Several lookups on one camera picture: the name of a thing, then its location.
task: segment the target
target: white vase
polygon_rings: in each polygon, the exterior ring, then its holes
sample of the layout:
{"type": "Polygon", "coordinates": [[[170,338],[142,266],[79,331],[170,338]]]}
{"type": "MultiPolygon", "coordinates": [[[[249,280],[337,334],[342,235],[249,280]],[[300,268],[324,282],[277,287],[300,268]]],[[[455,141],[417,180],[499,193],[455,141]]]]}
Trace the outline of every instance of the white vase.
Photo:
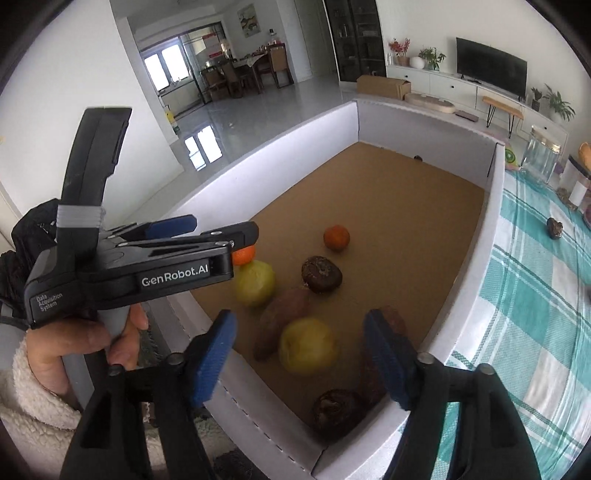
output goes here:
{"type": "Polygon", "coordinates": [[[423,68],[425,68],[425,61],[421,57],[412,57],[410,59],[410,66],[413,69],[422,70],[423,68]]]}
{"type": "Polygon", "coordinates": [[[550,120],[552,120],[555,124],[562,125],[564,120],[560,116],[559,113],[556,113],[554,110],[550,110],[550,120]]]}

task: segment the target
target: black display cabinet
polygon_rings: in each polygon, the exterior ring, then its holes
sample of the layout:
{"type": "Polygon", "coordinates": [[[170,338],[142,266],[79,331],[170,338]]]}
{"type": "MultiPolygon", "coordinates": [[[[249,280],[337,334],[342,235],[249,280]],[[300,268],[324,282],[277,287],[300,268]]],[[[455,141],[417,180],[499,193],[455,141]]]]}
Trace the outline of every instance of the black display cabinet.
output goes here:
{"type": "Polygon", "coordinates": [[[384,42],[375,0],[324,0],[335,44],[339,79],[386,76],[384,42]]]}

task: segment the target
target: glass jar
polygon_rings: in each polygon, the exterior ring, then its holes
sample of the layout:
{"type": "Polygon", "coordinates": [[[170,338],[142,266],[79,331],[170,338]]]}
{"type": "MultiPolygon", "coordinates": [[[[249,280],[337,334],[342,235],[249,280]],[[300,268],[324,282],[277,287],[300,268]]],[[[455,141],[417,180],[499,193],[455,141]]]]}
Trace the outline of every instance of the glass jar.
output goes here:
{"type": "Polygon", "coordinates": [[[560,155],[560,145],[537,126],[531,127],[530,143],[525,149],[521,168],[536,181],[548,183],[560,155]]]}
{"type": "Polygon", "coordinates": [[[577,160],[569,155],[560,183],[556,190],[558,198],[571,210],[576,210],[581,205],[585,193],[591,184],[591,172],[577,160]]]}

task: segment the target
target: doorway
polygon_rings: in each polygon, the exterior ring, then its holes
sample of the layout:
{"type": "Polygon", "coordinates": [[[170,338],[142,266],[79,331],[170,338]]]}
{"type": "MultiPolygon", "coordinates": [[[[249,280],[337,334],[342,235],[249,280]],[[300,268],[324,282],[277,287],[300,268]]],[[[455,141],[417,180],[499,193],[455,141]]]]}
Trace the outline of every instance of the doorway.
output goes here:
{"type": "Polygon", "coordinates": [[[336,73],[329,23],[322,0],[295,0],[295,2],[312,75],[319,77],[336,73]]]}

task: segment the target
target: hand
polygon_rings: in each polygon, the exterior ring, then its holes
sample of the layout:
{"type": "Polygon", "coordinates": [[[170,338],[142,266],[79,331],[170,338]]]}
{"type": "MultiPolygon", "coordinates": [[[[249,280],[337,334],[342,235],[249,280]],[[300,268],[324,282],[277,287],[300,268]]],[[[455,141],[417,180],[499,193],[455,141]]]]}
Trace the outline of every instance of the hand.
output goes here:
{"type": "MultiPolygon", "coordinates": [[[[133,370],[138,363],[139,330],[148,328],[148,318],[139,303],[129,308],[125,329],[111,346],[109,365],[121,364],[133,370]]],[[[27,332],[27,357],[37,381],[71,405],[73,395],[61,361],[70,353],[94,353],[111,344],[111,336],[103,324],[68,318],[57,320],[27,332]]]]}

